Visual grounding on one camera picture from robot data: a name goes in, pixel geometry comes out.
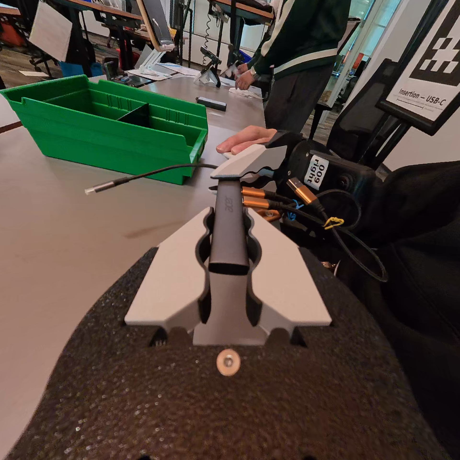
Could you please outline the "grey panel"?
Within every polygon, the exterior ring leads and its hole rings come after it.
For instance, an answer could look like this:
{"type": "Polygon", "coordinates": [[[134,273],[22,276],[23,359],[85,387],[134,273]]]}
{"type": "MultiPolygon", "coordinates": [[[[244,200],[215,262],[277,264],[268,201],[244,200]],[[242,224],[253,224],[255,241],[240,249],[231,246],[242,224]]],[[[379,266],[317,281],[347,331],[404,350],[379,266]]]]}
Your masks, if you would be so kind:
{"type": "Polygon", "coordinates": [[[57,61],[65,62],[72,22],[48,3],[38,2],[29,42],[57,61]]]}

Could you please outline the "green plastic bin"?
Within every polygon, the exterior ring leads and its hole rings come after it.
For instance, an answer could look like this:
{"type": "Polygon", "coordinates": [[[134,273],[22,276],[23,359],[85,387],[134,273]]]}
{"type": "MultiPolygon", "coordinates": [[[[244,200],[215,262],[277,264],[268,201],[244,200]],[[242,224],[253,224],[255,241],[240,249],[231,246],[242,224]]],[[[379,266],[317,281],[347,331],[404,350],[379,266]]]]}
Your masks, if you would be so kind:
{"type": "Polygon", "coordinates": [[[130,175],[198,163],[203,105],[71,76],[1,91],[43,155],[130,175]]]}

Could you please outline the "dark grey usb hub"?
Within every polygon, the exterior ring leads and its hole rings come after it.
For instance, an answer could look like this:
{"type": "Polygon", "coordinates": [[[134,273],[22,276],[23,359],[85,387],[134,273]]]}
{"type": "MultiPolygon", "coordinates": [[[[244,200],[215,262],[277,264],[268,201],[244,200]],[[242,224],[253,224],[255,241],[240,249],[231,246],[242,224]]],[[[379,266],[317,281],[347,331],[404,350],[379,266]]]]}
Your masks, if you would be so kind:
{"type": "Polygon", "coordinates": [[[99,193],[130,181],[180,168],[207,168],[216,170],[211,177],[218,181],[214,208],[214,226],[209,258],[210,272],[223,275],[247,275],[249,255],[240,179],[250,171],[248,167],[234,166],[231,159],[217,167],[211,164],[178,164],[135,176],[125,176],[85,189],[85,194],[99,193]]]}

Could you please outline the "sign on black easel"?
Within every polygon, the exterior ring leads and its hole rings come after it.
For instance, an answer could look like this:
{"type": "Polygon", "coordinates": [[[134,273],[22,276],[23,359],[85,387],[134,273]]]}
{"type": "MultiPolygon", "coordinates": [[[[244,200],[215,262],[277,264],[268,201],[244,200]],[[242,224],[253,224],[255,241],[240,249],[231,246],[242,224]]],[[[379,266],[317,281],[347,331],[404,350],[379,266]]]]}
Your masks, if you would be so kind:
{"type": "Polygon", "coordinates": [[[385,59],[397,66],[377,130],[390,122],[390,133],[362,163],[394,171],[459,161],[459,1],[400,1],[352,98],[385,59]]]}

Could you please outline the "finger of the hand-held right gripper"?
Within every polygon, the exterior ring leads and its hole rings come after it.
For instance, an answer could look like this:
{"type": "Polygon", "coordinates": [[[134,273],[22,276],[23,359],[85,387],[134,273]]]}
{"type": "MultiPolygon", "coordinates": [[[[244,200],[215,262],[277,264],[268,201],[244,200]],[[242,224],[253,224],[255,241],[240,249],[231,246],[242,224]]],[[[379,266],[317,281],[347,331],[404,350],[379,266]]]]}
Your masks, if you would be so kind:
{"type": "Polygon", "coordinates": [[[210,175],[215,180],[239,180],[248,173],[260,170],[276,171],[285,159],[287,147],[267,148],[254,144],[237,155],[231,155],[227,161],[217,167],[210,175]]]}
{"type": "Polygon", "coordinates": [[[244,176],[222,175],[213,178],[218,180],[218,184],[209,187],[209,191],[236,191],[241,190],[242,187],[260,190],[273,181],[273,176],[256,173],[248,173],[244,176]]]}

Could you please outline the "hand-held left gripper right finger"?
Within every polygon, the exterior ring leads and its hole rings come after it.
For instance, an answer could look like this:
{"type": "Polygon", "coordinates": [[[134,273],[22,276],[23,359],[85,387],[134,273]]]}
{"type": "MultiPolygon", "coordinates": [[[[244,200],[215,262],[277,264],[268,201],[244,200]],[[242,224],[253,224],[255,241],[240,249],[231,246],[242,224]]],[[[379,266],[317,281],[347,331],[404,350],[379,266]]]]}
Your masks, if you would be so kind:
{"type": "Polygon", "coordinates": [[[247,210],[255,261],[247,289],[249,305],[261,306],[256,325],[263,330],[323,327],[331,316],[299,247],[256,211],[247,210]]]}

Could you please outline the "curved black sheet document stand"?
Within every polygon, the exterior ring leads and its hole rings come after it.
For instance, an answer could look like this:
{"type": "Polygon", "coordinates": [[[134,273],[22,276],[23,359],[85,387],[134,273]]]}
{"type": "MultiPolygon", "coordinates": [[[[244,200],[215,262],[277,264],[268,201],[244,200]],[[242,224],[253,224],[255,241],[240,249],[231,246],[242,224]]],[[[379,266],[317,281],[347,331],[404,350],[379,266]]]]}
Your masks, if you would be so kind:
{"type": "Polygon", "coordinates": [[[169,74],[154,69],[155,65],[160,64],[160,59],[166,52],[175,50],[175,43],[168,27],[162,3],[159,0],[138,0],[137,4],[153,47],[151,51],[147,52],[145,58],[141,58],[138,68],[139,76],[153,81],[168,79],[169,74]]]}

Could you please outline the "orange plug cable blue tie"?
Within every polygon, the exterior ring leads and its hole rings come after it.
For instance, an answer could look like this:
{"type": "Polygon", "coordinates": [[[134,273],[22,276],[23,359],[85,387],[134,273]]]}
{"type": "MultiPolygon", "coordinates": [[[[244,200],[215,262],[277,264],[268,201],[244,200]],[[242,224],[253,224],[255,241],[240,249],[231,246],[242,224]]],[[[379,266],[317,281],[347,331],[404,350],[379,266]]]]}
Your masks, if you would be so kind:
{"type": "Polygon", "coordinates": [[[245,208],[254,209],[266,221],[272,223],[279,221],[285,212],[298,209],[295,201],[284,202],[277,199],[243,196],[242,204],[245,208]]]}

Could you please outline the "black office chair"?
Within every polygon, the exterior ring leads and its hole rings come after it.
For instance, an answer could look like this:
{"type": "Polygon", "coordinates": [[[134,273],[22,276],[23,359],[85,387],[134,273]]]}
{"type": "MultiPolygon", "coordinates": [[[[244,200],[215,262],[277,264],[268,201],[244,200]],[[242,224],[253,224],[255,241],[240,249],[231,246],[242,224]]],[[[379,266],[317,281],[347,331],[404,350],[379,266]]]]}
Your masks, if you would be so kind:
{"type": "Polygon", "coordinates": [[[394,116],[377,108],[391,83],[396,81],[398,63],[385,59],[367,83],[351,99],[334,123],[326,147],[340,158],[364,164],[376,156],[383,143],[398,127],[394,116]]]}

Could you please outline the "black rectangular device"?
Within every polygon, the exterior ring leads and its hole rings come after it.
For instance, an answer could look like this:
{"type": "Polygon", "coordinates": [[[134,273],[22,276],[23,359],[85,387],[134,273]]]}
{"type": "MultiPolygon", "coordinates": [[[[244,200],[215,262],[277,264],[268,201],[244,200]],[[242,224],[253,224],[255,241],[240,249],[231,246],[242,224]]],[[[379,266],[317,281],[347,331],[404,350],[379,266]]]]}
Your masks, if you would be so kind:
{"type": "Polygon", "coordinates": [[[217,101],[213,99],[209,99],[206,97],[197,97],[196,103],[205,106],[206,108],[226,112],[227,110],[227,103],[222,101],[217,101]]]}

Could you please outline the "black device white stand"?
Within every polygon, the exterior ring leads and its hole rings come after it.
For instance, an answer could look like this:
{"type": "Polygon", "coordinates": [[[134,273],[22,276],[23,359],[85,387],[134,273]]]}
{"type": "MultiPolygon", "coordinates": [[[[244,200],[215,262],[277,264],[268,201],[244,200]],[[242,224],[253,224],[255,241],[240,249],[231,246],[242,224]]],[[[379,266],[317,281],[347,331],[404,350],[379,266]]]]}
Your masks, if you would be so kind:
{"type": "Polygon", "coordinates": [[[204,66],[199,75],[194,78],[193,83],[196,85],[214,84],[216,88],[220,88],[221,80],[217,68],[218,65],[221,64],[221,60],[204,46],[200,47],[200,51],[202,55],[210,61],[204,66]]]}

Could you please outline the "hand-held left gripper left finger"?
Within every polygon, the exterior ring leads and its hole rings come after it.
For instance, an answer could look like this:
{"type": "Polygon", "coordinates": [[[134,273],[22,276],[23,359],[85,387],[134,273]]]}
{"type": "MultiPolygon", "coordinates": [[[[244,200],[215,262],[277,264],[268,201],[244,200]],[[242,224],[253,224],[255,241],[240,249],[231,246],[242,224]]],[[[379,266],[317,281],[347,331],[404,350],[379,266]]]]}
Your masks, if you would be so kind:
{"type": "Polygon", "coordinates": [[[211,311],[209,272],[214,209],[207,207],[165,239],[124,318],[130,326],[193,330],[211,311]]]}

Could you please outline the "person's right hand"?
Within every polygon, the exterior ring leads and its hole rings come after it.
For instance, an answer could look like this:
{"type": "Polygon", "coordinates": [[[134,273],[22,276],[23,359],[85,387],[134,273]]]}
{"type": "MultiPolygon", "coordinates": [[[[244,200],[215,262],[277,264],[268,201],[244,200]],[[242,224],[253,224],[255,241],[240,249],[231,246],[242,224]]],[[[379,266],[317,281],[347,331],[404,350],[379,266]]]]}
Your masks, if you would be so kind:
{"type": "Polygon", "coordinates": [[[216,152],[237,155],[251,145],[269,142],[276,133],[276,129],[248,126],[217,145],[216,152]]]}

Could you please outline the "orange plug cable yellow tie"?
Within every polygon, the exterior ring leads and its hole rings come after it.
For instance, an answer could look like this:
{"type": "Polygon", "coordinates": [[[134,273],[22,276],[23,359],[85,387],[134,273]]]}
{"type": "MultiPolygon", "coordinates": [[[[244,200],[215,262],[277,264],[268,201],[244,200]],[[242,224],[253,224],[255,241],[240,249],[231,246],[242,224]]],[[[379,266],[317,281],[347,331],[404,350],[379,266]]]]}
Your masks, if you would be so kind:
{"type": "Polygon", "coordinates": [[[377,256],[376,252],[366,245],[360,238],[358,238],[352,230],[358,226],[362,217],[362,207],[357,201],[357,199],[350,193],[341,189],[331,189],[325,192],[320,192],[318,195],[315,195],[305,184],[303,184],[299,179],[292,178],[287,181],[288,187],[294,192],[296,198],[288,198],[277,194],[275,192],[267,190],[257,190],[255,188],[241,188],[242,197],[259,197],[266,199],[277,199],[284,202],[295,201],[298,204],[298,209],[293,209],[290,212],[285,212],[287,214],[294,214],[296,217],[302,217],[318,227],[321,227],[324,232],[331,232],[335,238],[337,244],[342,248],[345,254],[367,275],[371,276],[374,280],[386,283],[388,282],[388,273],[385,269],[382,261],[377,256]],[[351,225],[345,225],[345,220],[341,217],[342,211],[339,212],[339,216],[328,216],[326,210],[322,205],[320,198],[325,197],[329,194],[342,194],[345,195],[347,199],[351,200],[354,206],[356,207],[357,217],[351,225]],[[364,250],[367,251],[369,255],[372,256],[378,267],[380,268],[381,274],[374,273],[371,269],[365,266],[351,250],[348,248],[346,243],[343,241],[341,235],[345,235],[348,238],[351,238],[355,243],[360,245],[364,250]]]}

